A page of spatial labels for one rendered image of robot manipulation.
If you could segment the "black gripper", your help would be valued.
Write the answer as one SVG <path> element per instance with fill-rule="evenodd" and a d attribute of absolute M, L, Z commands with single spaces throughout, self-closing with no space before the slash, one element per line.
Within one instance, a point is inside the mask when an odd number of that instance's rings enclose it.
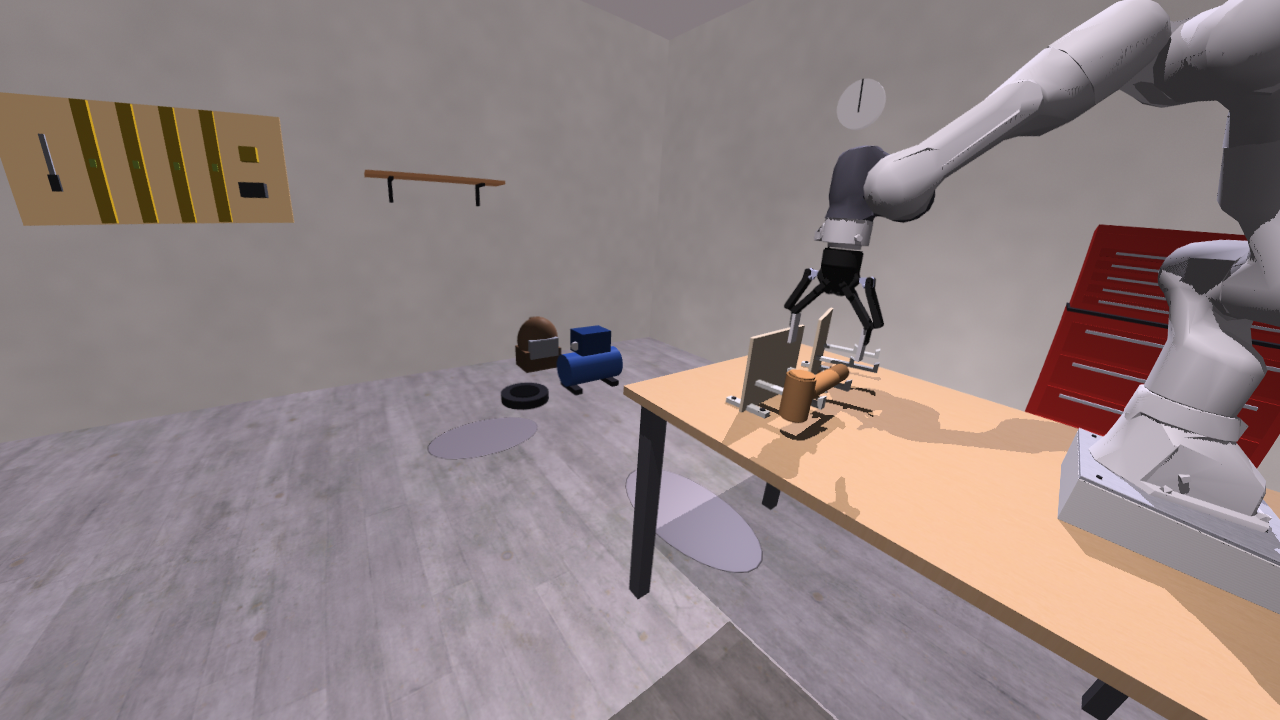
<path fill-rule="evenodd" d="M 794 293 L 788 297 L 785 304 L 785 309 L 791 311 L 790 318 L 790 331 L 788 331 L 788 343 L 794 343 L 797 340 L 797 328 L 801 316 L 801 310 L 806 305 L 812 304 L 820 293 L 835 293 L 837 296 L 846 296 L 852 305 L 854 311 L 858 314 L 861 325 L 861 336 L 858 345 L 858 354 L 855 361 L 863 360 L 867 345 L 870 341 L 870 332 L 884 325 L 883 316 L 881 314 L 881 306 L 876 295 L 876 278 L 860 277 L 863 251 L 844 250 L 844 249 L 824 249 L 820 261 L 820 270 L 817 272 L 813 268 L 805 269 L 803 274 L 803 281 L 794 290 Z M 831 268 L 829 268 L 831 266 Z M 806 287 L 812 281 L 818 278 L 820 284 L 818 284 L 810 293 L 806 295 L 799 304 L 797 300 L 801 297 Z M 858 297 L 855 287 L 861 283 L 865 290 L 867 301 L 870 307 L 870 316 L 867 309 L 863 306 L 861 300 Z M 795 301 L 796 300 L 796 301 Z M 796 305 L 795 305 L 796 304 Z M 869 329 L 869 331 L 868 331 Z"/>

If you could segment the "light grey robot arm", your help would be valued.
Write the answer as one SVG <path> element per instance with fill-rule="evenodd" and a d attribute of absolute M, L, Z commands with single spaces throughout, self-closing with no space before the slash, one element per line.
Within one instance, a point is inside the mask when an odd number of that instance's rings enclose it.
<path fill-rule="evenodd" d="M 814 240 L 861 250 L 876 217 L 920 218 L 954 172 L 1004 140 L 1056 129 L 1120 88 L 1155 108 L 1228 108 L 1217 202 L 1247 241 L 1188 243 L 1165 259 L 1167 341 L 1089 451 L 1148 495 L 1265 533 L 1266 480 L 1236 445 L 1248 428 L 1236 415 L 1268 372 L 1251 325 L 1280 327 L 1280 0 L 1228 0 L 1174 22 L 1151 0 L 1115 3 L 922 143 L 891 155 L 878 146 L 842 152 Z"/>

